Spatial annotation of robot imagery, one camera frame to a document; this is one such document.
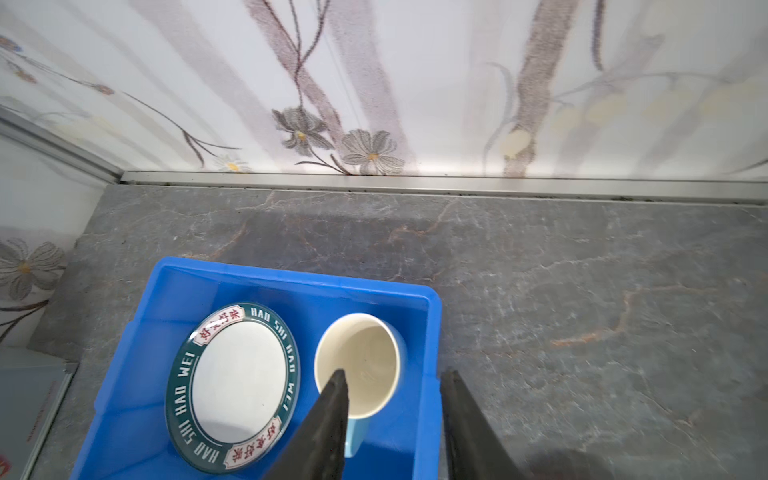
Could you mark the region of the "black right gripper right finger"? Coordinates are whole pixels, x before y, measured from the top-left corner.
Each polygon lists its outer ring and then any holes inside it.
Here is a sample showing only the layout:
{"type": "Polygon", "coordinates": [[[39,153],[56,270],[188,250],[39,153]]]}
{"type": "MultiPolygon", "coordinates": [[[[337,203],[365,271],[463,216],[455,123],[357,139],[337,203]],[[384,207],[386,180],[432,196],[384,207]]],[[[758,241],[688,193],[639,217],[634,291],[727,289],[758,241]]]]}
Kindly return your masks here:
{"type": "Polygon", "coordinates": [[[525,479],[457,370],[441,375],[443,430],[450,479],[525,479]]]}

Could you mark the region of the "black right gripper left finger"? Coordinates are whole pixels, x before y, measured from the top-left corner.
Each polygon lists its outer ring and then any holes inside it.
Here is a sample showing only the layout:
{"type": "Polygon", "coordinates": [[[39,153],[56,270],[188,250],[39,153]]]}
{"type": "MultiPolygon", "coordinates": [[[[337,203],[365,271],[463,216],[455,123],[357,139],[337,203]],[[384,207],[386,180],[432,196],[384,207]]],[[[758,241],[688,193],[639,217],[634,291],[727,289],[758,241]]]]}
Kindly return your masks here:
{"type": "Polygon", "coordinates": [[[341,479],[349,413],[348,384],[337,369],[263,479],[341,479]]]}

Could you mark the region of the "light blue ceramic mug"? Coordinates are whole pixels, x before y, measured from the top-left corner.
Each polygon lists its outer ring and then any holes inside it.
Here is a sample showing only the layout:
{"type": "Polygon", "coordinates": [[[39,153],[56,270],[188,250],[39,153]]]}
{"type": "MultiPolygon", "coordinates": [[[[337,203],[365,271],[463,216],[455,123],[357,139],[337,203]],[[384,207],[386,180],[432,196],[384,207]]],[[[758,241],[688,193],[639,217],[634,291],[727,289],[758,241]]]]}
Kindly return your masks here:
{"type": "Polygon", "coordinates": [[[334,321],[323,333],[314,356],[317,389],[342,370],[349,407],[344,455],[360,449],[371,419],[392,400],[406,370],[406,346],[391,324],[366,313],[350,313],[334,321]]]}

